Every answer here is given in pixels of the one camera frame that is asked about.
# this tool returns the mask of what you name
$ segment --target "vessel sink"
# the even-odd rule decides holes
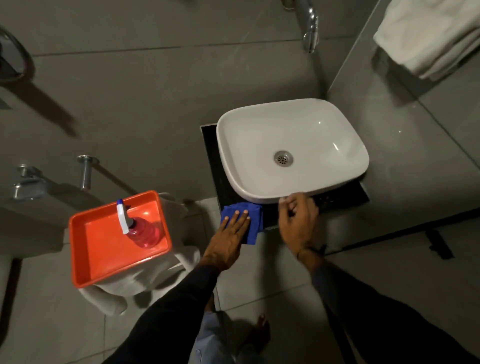
[[[362,175],[369,163],[342,112],[314,98],[231,110],[218,121],[216,138],[228,181],[256,204],[339,187]]]

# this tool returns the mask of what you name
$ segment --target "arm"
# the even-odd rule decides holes
[[[140,316],[105,363],[147,364],[159,358],[188,362],[218,275],[240,254],[240,242],[250,223],[247,215],[244,212],[237,221],[236,212],[228,226],[228,218],[222,222],[197,267]]]
[[[295,209],[292,218],[289,209]],[[411,307],[379,294],[308,249],[318,216],[312,199],[295,194],[281,201],[279,210],[282,238],[310,271],[322,301],[366,362],[480,362]]]

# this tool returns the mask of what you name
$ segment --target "orange tray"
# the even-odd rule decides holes
[[[73,215],[69,221],[72,280],[77,288],[89,286],[146,260],[168,253],[172,241],[158,193],[147,191],[123,200],[131,218],[162,224],[165,236],[150,249],[140,248],[122,234],[117,203]]]

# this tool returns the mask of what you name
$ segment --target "pink liquid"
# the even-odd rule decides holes
[[[129,229],[127,236],[141,248],[151,248],[158,244],[165,235],[163,226],[161,228],[144,218],[134,218],[134,225]]]

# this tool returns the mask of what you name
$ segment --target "sink drain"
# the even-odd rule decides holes
[[[290,167],[293,163],[293,156],[286,150],[280,150],[275,153],[273,160],[281,167]]]

